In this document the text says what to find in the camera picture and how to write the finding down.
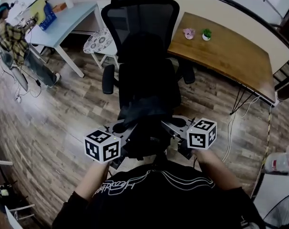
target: hat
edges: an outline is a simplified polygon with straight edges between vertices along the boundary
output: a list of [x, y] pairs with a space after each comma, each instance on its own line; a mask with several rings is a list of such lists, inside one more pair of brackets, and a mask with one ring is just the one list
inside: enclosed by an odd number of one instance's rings
[[6, 9], [8, 9], [8, 10], [11, 9], [10, 6], [9, 6], [9, 4], [8, 4], [7, 2], [5, 2], [5, 3], [3, 3], [3, 4], [0, 5], [0, 13], [1, 13], [2, 11], [6, 10]]

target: small succulent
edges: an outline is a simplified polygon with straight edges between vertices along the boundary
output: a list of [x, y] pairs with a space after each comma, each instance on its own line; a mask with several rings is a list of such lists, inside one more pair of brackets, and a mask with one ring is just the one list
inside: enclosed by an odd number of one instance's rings
[[204, 29], [203, 31], [202, 31], [202, 33], [204, 34], [204, 36], [205, 37], [207, 37], [207, 38], [211, 38], [211, 30], [209, 30], [209, 29]]

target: desk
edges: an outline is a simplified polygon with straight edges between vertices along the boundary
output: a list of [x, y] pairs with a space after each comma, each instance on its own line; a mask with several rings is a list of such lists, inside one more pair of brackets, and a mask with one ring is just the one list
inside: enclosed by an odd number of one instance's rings
[[[188, 40], [182, 32], [194, 28]], [[202, 30], [212, 32], [210, 41], [202, 39]], [[234, 31], [197, 15], [184, 13], [168, 53], [196, 62], [219, 72], [275, 102], [275, 88], [268, 53]]]
[[84, 77], [83, 72], [64, 52], [60, 43], [84, 18], [93, 12], [95, 8], [96, 2], [77, 3], [73, 8], [66, 8], [56, 13], [57, 19], [45, 31], [36, 25], [32, 31], [27, 34], [25, 39], [28, 43], [55, 48], [68, 65], [70, 65], [80, 77]]

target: light blue desk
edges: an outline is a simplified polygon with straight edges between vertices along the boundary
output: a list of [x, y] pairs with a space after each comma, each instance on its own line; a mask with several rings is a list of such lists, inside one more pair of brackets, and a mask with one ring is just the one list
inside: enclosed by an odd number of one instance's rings
[[40, 27], [36, 25], [32, 31], [27, 34], [25, 39], [31, 44], [55, 48], [68, 65], [70, 65], [80, 77], [84, 77], [83, 72], [64, 52], [60, 43], [84, 18], [95, 11], [95, 8], [96, 2], [77, 3], [73, 8], [66, 8], [63, 11], [56, 13], [57, 19], [45, 31], [41, 30]]

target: jeans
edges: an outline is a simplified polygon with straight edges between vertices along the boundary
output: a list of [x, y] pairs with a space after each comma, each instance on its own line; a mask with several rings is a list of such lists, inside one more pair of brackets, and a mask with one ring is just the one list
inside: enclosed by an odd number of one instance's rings
[[30, 68], [45, 85], [52, 87], [56, 75], [52, 73], [30, 50], [24, 54], [24, 65]]

